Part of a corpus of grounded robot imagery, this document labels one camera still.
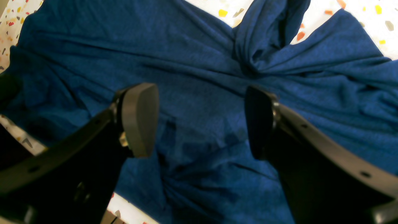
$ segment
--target screw hole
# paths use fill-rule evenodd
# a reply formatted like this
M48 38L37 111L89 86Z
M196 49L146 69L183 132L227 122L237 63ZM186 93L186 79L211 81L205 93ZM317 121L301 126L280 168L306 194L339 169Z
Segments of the screw hole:
M35 167L30 168L30 169L28 170L28 172L29 172L29 173L34 173L34 172L38 171L39 169L40 169L40 166L35 166Z
M367 178L371 178L372 177L372 175L370 175L370 173L365 172L365 171L361 171L361 175L364 176L364 177L367 177Z

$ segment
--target blue fabric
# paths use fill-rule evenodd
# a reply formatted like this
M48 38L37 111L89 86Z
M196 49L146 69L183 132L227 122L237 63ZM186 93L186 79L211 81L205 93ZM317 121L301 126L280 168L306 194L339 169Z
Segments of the blue fabric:
M128 160L116 192L161 223L293 223L275 170L250 155L250 84L398 173L398 62L343 10L290 45L308 4L256 0L232 29L183 0L46 0L11 48L23 86L3 113L52 145L116 90L157 83L157 153Z

